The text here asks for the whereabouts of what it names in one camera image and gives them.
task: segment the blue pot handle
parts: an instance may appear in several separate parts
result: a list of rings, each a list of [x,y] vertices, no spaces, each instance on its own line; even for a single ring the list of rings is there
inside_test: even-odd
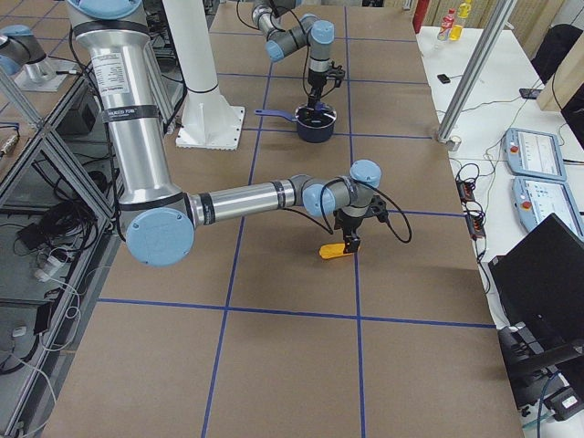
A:
[[[274,117],[281,117],[288,121],[293,121],[296,123],[296,117],[294,114],[290,114],[286,111],[281,111],[279,109],[256,109],[254,111],[256,116],[274,116]]]

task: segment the white desk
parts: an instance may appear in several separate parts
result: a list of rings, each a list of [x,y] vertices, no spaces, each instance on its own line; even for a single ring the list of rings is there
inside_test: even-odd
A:
[[[435,48],[437,27],[423,27],[418,35],[418,46],[422,52],[428,83],[432,88],[434,106],[439,111],[439,119],[443,116],[440,111],[448,108],[460,78],[453,78],[450,84],[443,84],[436,76],[442,73],[449,77],[462,75],[481,32],[481,29],[465,29],[459,41],[449,41],[441,48]],[[483,102],[513,100],[519,97],[520,88],[537,86],[543,88],[537,73],[531,67],[529,59],[513,33],[506,30],[499,38],[464,107],[470,109]],[[525,102],[523,99],[517,99],[508,103],[484,105],[461,114],[453,134],[460,136],[463,142],[457,152],[450,153],[450,157],[461,164],[474,162],[479,166],[482,174],[490,173],[492,167],[484,157],[485,150],[498,143],[509,127],[558,134],[560,126],[564,123],[564,118],[560,113],[541,111],[534,100]],[[569,126],[562,127],[560,134],[560,142],[562,138],[564,140],[563,157],[584,161],[584,151]],[[513,203],[511,183],[514,177],[508,170],[504,154],[499,152],[498,146],[491,149],[491,155],[497,158],[494,180],[493,177],[479,178],[474,191],[476,200],[487,210],[485,261],[491,260],[494,256],[506,254],[527,234],[519,222]],[[453,173],[457,173],[460,164],[453,160],[452,165]],[[583,211],[584,166],[569,165],[567,169],[568,183],[579,210]],[[470,171],[462,175],[463,178],[467,176],[474,176],[474,174]],[[483,249],[483,245],[483,241],[478,242],[479,250]],[[505,317],[496,294],[490,294],[489,304],[496,325],[499,328],[502,327],[505,325]],[[536,418],[537,409],[532,411],[536,414],[532,413],[523,420],[523,423],[531,422]],[[527,438],[537,435],[535,429],[524,432]],[[584,436],[584,412],[566,422],[543,421],[542,436],[546,438]]]

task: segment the light blue cap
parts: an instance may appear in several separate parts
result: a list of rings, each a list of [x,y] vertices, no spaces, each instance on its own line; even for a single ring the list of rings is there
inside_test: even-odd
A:
[[[0,68],[2,68],[8,76],[15,75],[20,71],[20,66],[16,64],[13,59],[10,57],[3,57],[2,55],[0,55]]]
[[[281,61],[284,59],[284,51],[282,47],[278,45],[276,41],[267,41],[266,42],[266,52],[270,56],[272,62]]]
[[[169,266],[193,246],[194,226],[188,216],[168,207],[147,210],[131,221],[126,244],[131,254],[149,266]]]
[[[350,177],[353,180],[367,183],[371,187],[378,188],[381,180],[381,168],[370,160],[358,160],[350,166]]]
[[[310,35],[319,44],[332,44],[335,40],[335,25],[326,20],[318,20],[312,25]]]
[[[325,214],[331,214],[335,211],[335,196],[329,188],[322,192],[323,187],[323,184],[313,184],[302,192],[302,203],[311,216],[321,217],[322,210]]]
[[[129,16],[142,4],[141,0],[68,0],[69,4],[92,18],[118,20]]]
[[[25,25],[11,25],[0,29],[0,34],[4,34],[7,37],[31,37],[33,31]]]

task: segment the blue cable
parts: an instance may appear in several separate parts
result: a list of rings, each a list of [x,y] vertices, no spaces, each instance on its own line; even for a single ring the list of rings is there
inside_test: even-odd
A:
[[[541,438],[541,410],[544,405],[544,399],[546,398],[546,391],[548,390],[549,383],[554,380],[559,375],[559,370],[554,372],[551,376],[547,378],[544,388],[541,390],[541,395],[539,396],[539,407],[537,408],[537,438]]]

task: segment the computer monitor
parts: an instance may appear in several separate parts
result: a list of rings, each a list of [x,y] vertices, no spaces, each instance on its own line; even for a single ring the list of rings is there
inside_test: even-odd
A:
[[[509,322],[523,321],[544,350],[584,339],[584,242],[555,214],[489,268]],[[584,358],[556,366],[584,399]]]

